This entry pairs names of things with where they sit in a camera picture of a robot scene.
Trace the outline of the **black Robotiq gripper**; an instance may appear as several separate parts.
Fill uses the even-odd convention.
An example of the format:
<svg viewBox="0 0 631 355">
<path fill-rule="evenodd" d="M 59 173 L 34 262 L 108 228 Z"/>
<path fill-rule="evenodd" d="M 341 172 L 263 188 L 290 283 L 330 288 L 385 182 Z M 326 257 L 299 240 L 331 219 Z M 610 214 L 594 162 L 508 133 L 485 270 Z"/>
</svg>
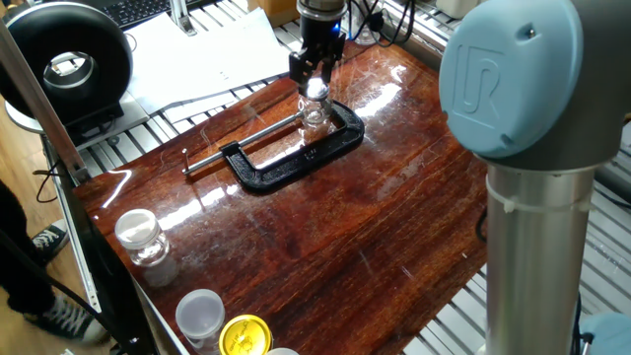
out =
<svg viewBox="0 0 631 355">
<path fill-rule="evenodd" d="M 332 70 L 342 58 L 345 34 L 341 31 L 341 19 L 314 19 L 302 16 L 300 30 L 302 49 L 289 55 L 289 77 L 299 86 L 305 86 L 316 70 L 314 52 L 320 52 L 322 80 L 330 80 Z"/>
</svg>

